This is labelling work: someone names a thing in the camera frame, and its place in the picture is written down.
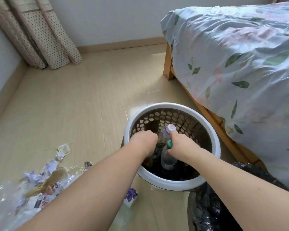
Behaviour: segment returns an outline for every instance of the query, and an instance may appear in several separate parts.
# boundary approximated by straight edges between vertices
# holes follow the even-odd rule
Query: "plastic water bottle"
[[[170,138],[170,132],[171,131],[175,131],[176,130],[176,126],[173,124],[169,124],[168,126],[163,126],[159,136],[158,136],[158,140],[159,142],[167,142]]]
[[[167,150],[172,148],[172,140],[169,140],[166,146],[162,150],[162,159],[161,164],[162,167],[166,170],[172,170],[174,165],[177,163],[177,159],[171,155],[167,154]]]

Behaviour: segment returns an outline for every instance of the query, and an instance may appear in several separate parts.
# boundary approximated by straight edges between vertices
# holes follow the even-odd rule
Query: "light wood laminate floor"
[[[127,121],[139,109],[174,102],[197,110],[177,80],[163,73],[166,45],[84,54],[57,70],[29,68],[0,119],[0,182],[40,169],[68,143],[62,166],[96,164],[118,150]],[[222,158],[233,157],[222,145]],[[138,175],[139,196],[123,227],[110,230],[188,230],[188,192],[151,189]]]

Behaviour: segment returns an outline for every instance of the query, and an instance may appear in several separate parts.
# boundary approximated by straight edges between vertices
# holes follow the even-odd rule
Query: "floral bedding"
[[[187,7],[161,26],[177,79],[289,188],[289,2]]]

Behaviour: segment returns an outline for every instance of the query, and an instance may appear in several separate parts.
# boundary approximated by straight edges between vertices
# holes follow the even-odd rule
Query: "forearm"
[[[19,231],[107,230],[145,155],[128,143],[85,172]]]
[[[186,158],[244,231],[289,230],[289,192],[232,166],[204,149]]]

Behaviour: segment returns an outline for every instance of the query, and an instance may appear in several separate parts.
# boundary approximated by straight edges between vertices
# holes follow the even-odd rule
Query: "polka dot curtain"
[[[82,60],[49,0],[0,0],[0,26],[30,66],[58,69]]]

